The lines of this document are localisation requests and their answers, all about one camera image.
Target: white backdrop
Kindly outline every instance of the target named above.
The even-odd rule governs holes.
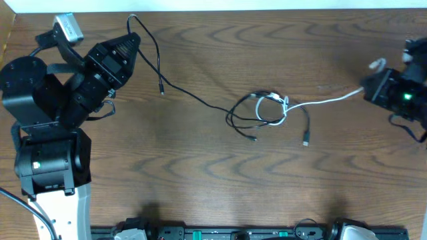
[[[427,0],[5,0],[16,13],[427,8]]]

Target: wooden table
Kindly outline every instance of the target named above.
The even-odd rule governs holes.
[[[127,13],[76,14],[85,55],[96,43],[126,34]],[[246,11],[141,13],[161,51],[161,71],[207,102],[230,108],[256,89],[304,102],[339,97],[358,87],[368,64],[385,57],[401,69],[404,40],[427,36],[427,10]],[[18,15],[5,62],[28,55],[53,15]],[[142,50],[155,62],[149,37]],[[56,49],[38,55],[63,62]],[[61,76],[65,80],[69,75]],[[426,146],[387,122],[389,112],[365,102],[312,105],[309,147],[305,119],[292,111],[281,127],[242,138],[225,114],[166,88],[138,57],[117,92],[117,114],[85,123],[92,139],[91,224],[126,217],[188,225],[293,225],[337,216],[371,225],[399,225],[419,239],[427,196]],[[266,104],[264,114],[277,115]],[[254,102],[238,113],[253,116]],[[14,118],[0,109],[0,185],[20,195],[9,134]],[[419,124],[410,124],[421,134]],[[32,216],[1,199],[2,239],[36,239]]]

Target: green component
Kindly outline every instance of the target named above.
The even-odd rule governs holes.
[[[201,231],[193,231],[193,240],[201,240]]]
[[[279,232],[279,237],[287,237],[287,236],[288,236],[288,232],[287,231],[280,231]]]
[[[405,94],[403,95],[403,98],[405,98],[405,100],[411,100],[412,95],[411,95],[411,94],[408,94],[408,93],[405,93]]]

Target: wood grain tabletop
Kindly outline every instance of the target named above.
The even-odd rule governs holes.
[[[125,35],[128,13],[79,13],[85,55],[96,43]],[[292,101],[340,97],[358,88],[379,57],[401,69],[405,39],[427,36],[427,10],[230,11],[140,13],[157,39],[161,72],[208,103],[230,108],[246,93],[277,91]],[[5,62],[28,55],[52,14],[18,15]],[[155,63],[151,39],[136,22],[141,50]],[[56,49],[38,54],[62,63]],[[70,75],[59,76],[65,81]],[[362,94],[310,105],[306,120],[290,112],[279,127],[238,135],[225,113],[165,86],[141,58],[114,99],[117,113],[83,130],[92,139],[91,224],[126,217],[187,225],[286,226],[305,217],[349,217],[408,228],[419,239],[427,200],[426,146],[387,122],[389,112]],[[254,117],[255,101],[237,112]],[[280,106],[262,113],[277,117]],[[0,185],[20,194],[10,136],[14,118],[0,108]],[[418,123],[409,124],[416,134]],[[30,213],[0,197],[0,239],[37,239]]]

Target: white wall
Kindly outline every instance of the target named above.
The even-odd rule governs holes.
[[[16,13],[427,8],[427,0],[5,0]]]

